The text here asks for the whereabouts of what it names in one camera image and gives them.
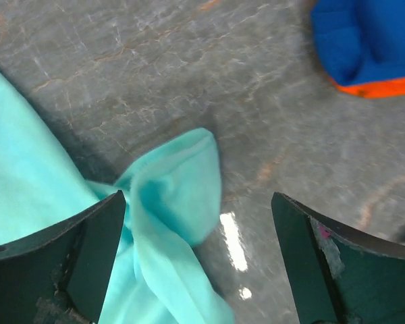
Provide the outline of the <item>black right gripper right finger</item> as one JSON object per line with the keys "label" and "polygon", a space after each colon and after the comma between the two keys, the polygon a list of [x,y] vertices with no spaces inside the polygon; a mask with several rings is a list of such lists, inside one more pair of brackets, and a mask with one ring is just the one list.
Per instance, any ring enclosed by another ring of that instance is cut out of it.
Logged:
{"label": "black right gripper right finger", "polygon": [[271,210],[300,323],[405,323],[405,245],[281,192]]}

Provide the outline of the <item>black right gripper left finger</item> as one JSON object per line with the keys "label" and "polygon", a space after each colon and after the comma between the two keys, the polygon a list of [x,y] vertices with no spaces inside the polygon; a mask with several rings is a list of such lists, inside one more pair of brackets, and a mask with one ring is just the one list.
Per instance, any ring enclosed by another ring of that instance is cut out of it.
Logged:
{"label": "black right gripper left finger", "polygon": [[122,191],[0,245],[0,323],[97,323],[126,200]]}

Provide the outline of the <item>mint green t shirt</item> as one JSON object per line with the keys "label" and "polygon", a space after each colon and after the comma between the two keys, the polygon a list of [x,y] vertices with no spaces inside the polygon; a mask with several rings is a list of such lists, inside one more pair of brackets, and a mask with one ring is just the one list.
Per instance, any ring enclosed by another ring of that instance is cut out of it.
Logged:
{"label": "mint green t shirt", "polygon": [[193,251],[220,204],[210,131],[92,182],[0,74],[0,323],[233,323]]}

